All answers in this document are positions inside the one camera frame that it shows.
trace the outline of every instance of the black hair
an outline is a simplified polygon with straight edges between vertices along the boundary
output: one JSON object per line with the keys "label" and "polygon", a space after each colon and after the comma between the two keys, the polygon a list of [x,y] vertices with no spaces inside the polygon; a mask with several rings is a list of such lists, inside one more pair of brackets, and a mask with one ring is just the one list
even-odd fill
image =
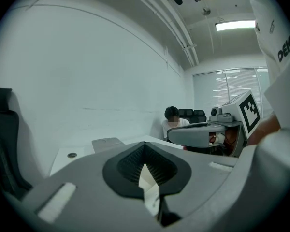
{"label": "black hair", "polygon": [[172,116],[179,116],[179,110],[174,106],[168,107],[165,109],[164,116],[167,120],[169,120]]}

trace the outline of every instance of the white t-shirt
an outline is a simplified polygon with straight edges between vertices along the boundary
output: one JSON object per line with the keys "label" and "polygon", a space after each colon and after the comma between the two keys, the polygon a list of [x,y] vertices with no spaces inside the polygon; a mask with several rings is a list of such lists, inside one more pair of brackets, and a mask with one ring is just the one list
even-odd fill
{"label": "white t-shirt", "polygon": [[281,128],[290,129],[290,22],[276,0],[250,0],[269,73],[265,97]]}
{"label": "white t-shirt", "polygon": [[[183,119],[183,118],[180,118],[179,119],[179,123],[176,127],[181,127],[181,126],[186,126],[186,125],[189,125],[189,121],[186,120],[186,119]],[[168,132],[169,129],[171,128],[174,128],[174,127],[171,127],[168,123],[168,120],[165,120],[163,121],[162,123],[162,127],[163,127],[163,135],[164,135],[164,138],[166,138],[166,133]]]}
{"label": "white t-shirt", "polygon": [[290,23],[276,0],[250,0],[270,84],[290,65]]}

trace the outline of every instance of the seated person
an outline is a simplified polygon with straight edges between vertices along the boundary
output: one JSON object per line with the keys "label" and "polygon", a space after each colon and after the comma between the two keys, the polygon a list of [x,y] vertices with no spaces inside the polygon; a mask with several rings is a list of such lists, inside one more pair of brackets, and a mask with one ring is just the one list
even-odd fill
{"label": "seated person", "polygon": [[163,137],[165,141],[168,141],[166,134],[169,129],[186,126],[190,124],[188,120],[179,117],[179,111],[174,106],[168,107],[164,112],[164,116],[166,120],[163,121],[162,127],[163,127]]}

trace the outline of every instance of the ceiling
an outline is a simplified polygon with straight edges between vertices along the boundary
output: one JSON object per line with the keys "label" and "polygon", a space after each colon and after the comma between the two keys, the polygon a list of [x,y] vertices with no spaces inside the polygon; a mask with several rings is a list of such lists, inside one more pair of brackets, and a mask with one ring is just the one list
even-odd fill
{"label": "ceiling", "polygon": [[[166,26],[139,0],[97,1],[108,4],[136,21],[159,42],[171,46],[170,54],[184,69],[191,67],[175,38],[172,37],[169,30],[165,30]],[[193,43],[197,45],[196,52],[200,63],[219,57],[261,53],[254,29],[216,31],[217,22],[255,19],[249,0],[200,2],[183,0],[182,5],[177,5],[173,0],[168,0],[168,2],[178,12]],[[202,15],[204,7],[211,9],[211,13],[207,17]]]}
{"label": "ceiling", "polygon": [[[260,53],[254,29],[216,31],[215,24],[221,21],[255,19],[249,0],[183,0],[182,5],[177,5],[173,0],[169,2],[185,21],[197,45],[200,62],[210,58]],[[203,8],[210,8],[210,15],[202,15]]]}

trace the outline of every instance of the pipe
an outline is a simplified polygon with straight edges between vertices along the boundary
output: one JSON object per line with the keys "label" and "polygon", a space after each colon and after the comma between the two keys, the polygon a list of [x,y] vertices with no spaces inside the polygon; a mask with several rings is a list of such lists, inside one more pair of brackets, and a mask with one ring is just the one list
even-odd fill
{"label": "pipe", "polygon": [[[189,45],[194,45],[192,40],[191,40],[191,37],[189,35],[189,32],[187,31],[187,28],[185,27],[183,21],[179,18],[178,14],[174,10],[174,8],[169,4],[169,2],[167,0],[160,0],[160,1],[164,4],[164,6],[166,6],[168,8],[169,12],[172,14],[172,16],[175,18],[176,22],[179,24],[180,28],[184,32],[185,37],[188,40]],[[195,51],[194,48],[192,49],[192,52],[194,54],[196,63],[198,65],[199,64],[199,59],[198,59],[198,56],[197,56],[197,52]]]}
{"label": "pipe", "polygon": [[183,51],[187,51],[188,49],[191,49],[193,47],[197,47],[197,44],[191,45],[191,46],[187,46],[186,48],[183,48]]}
{"label": "pipe", "polygon": [[213,54],[214,54],[215,52],[214,52],[213,36],[212,36],[211,29],[210,29],[210,27],[209,27],[209,23],[208,23],[208,20],[207,20],[207,16],[205,16],[205,19],[206,19],[206,23],[207,23],[207,27],[208,27],[209,35],[210,35],[210,37],[211,37],[212,50],[213,50]]}
{"label": "pipe", "polygon": [[[145,0],[140,0],[141,2],[143,2],[148,8],[150,8],[151,10],[153,10],[153,7],[150,6]],[[165,20],[163,20],[164,24],[167,25],[167,27],[170,29],[170,27],[172,28],[172,31],[174,31],[175,36],[177,36],[177,41],[180,43],[181,48],[185,48],[187,47],[187,43],[185,41],[185,39],[183,38],[183,36],[181,35],[181,33],[179,32],[178,28],[175,26],[175,24],[173,23],[173,21],[171,20],[171,18],[166,14],[166,12],[157,4],[156,1],[154,0],[147,0],[149,1],[156,9],[157,11],[162,15],[159,16],[158,13],[156,13],[156,15],[161,19],[162,17],[165,18]],[[191,66],[194,66],[194,60],[191,56],[190,52],[186,53],[186,56],[188,57],[188,60],[191,64]]]}

